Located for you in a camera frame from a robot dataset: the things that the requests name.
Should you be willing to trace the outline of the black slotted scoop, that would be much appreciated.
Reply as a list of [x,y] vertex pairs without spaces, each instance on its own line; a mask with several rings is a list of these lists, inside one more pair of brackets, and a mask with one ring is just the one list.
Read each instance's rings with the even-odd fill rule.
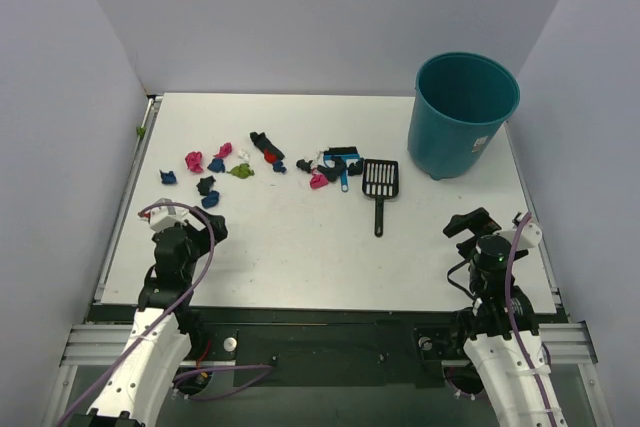
[[374,235],[384,233],[384,204],[399,193],[399,165],[397,161],[365,159],[362,177],[363,194],[374,200]]

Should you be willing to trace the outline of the blue brush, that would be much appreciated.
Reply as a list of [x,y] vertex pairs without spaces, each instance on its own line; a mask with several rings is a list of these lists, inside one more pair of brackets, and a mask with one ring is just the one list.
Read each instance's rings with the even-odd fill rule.
[[329,182],[340,181],[343,193],[349,191],[349,178],[363,173],[364,160],[355,146],[329,147],[322,152],[318,170]]

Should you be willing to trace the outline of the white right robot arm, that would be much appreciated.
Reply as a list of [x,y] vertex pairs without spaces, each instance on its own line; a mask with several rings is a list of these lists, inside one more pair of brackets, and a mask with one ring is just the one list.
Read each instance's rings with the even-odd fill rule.
[[514,275],[515,262],[539,247],[542,228],[526,213],[503,229],[480,207],[443,228],[448,238],[464,231],[471,237],[456,245],[462,261],[447,274],[467,269],[466,287],[448,282],[471,306],[447,330],[449,349],[471,362],[501,426],[565,426],[533,305]]

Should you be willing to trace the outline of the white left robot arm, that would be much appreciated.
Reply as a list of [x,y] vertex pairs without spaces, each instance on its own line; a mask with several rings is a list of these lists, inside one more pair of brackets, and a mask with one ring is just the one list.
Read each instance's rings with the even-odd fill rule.
[[139,216],[153,231],[154,263],[144,277],[128,339],[57,426],[153,426],[180,363],[206,351],[202,320],[190,302],[215,246],[228,237],[226,220],[168,200]]

